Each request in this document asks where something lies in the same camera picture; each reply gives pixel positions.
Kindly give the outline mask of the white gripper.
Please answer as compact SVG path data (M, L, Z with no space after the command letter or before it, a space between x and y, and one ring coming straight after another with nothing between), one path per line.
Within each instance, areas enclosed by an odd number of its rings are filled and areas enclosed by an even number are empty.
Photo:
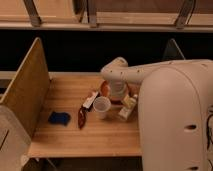
M126 93L126 83L125 82L120 82L120 81L111 81L109 83L110 87L110 96L114 99L122 99ZM122 104L130 108L132 106L131 99L129 95L126 95L122 100Z

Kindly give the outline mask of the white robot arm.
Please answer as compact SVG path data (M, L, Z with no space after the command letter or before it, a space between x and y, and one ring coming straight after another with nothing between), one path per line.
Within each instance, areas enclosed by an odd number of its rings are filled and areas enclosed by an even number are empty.
M101 69L139 86L138 122L143 171L210 171L213 164L213 60L170 60L129 66L118 57Z

